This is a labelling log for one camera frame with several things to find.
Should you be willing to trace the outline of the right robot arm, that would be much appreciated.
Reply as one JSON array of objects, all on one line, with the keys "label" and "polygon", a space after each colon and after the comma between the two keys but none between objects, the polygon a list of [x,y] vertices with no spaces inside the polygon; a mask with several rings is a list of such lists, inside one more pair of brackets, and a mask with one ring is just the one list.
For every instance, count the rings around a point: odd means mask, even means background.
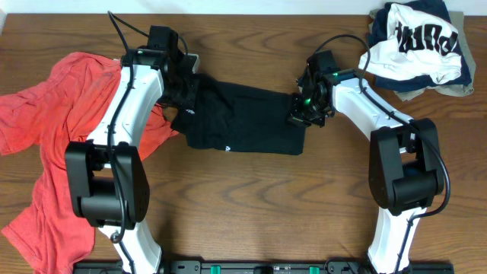
[{"label": "right robot arm", "polygon": [[353,69],[306,68],[297,85],[289,122],[322,127],[342,113],[368,138],[368,185],[379,206],[368,260],[376,273],[407,269],[419,219],[444,189],[436,126],[395,110]]}]

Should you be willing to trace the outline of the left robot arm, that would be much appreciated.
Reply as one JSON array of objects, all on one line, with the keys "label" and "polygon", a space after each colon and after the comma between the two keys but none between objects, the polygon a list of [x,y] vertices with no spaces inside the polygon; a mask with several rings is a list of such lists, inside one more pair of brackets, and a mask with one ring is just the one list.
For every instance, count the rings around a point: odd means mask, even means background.
[{"label": "left robot arm", "polygon": [[152,107],[167,99],[189,108],[199,68],[194,53],[132,49],[102,120],[84,142],[69,142],[65,165],[73,212],[113,243],[118,261],[81,261],[76,273],[163,273],[161,246],[145,216],[150,187],[139,146]]}]

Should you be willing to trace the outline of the black t-shirt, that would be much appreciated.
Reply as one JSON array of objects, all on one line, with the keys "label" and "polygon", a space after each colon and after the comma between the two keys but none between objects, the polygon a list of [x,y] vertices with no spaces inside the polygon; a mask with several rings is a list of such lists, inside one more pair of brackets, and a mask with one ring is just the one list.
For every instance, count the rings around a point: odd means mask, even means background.
[{"label": "black t-shirt", "polygon": [[191,148],[300,155],[305,128],[287,121],[292,96],[196,75],[194,108],[177,111],[171,129]]}]

